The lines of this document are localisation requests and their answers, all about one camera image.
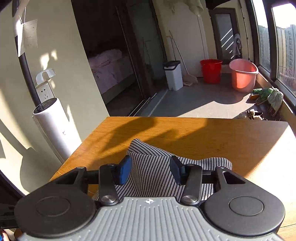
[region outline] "metal screw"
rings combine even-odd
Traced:
[[[192,203],[195,203],[197,200],[198,200],[197,197],[192,195],[186,195],[182,197],[182,202],[185,204],[192,204]]]
[[[116,201],[116,198],[113,197],[112,195],[106,195],[106,196],[103,196],[101,200],[102,202],[105,202],[105,203],[114,203]]]

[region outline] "red bucket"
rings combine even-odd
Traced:
[[[218,84],[221,80],[222,60],[204,59],[200,62],[204,82],[208,84]]]

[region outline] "white cylindrical appliance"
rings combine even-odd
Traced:
[[[169,90],[177,91],[183,87],[181,61],[173,60],[163,64]]]
[[[80,146],[81,140],[77,130],[69,123],[60,100],[51,98],[42,102],[33,111],[33,116],[55,154],[58,153],[57,157],[65,162]]]

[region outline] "white crosshair logo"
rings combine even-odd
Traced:
[[[152,199],[147,199],[145,202],[148,203],[148,204],[151,204],[151,203],[154,202],[154,200],[152,200]]]

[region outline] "white trash can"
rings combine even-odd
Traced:
[[[168,89],[177,91],[183,87],[181,61],[173,60],[163,64],[165,76],[168,81]]]

